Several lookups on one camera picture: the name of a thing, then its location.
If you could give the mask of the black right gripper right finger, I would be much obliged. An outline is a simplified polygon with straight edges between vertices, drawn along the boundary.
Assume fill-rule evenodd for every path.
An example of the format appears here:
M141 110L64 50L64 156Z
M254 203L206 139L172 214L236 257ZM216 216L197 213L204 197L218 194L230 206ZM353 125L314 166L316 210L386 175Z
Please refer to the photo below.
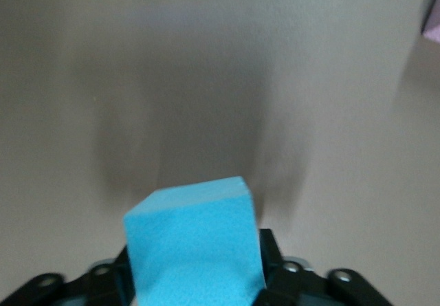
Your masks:
M256 305L315 305L315 298L304 290L305 270L282 257L273 232L260 229L259 241L265 285Z

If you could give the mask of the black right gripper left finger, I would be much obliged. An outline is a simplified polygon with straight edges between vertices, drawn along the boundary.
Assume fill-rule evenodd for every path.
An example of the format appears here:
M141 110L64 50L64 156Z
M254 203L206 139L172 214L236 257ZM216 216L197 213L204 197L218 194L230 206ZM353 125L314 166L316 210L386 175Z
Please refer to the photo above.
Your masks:
M87 274L88 305L131 305L135 288L127 247L114 259L101 261Z

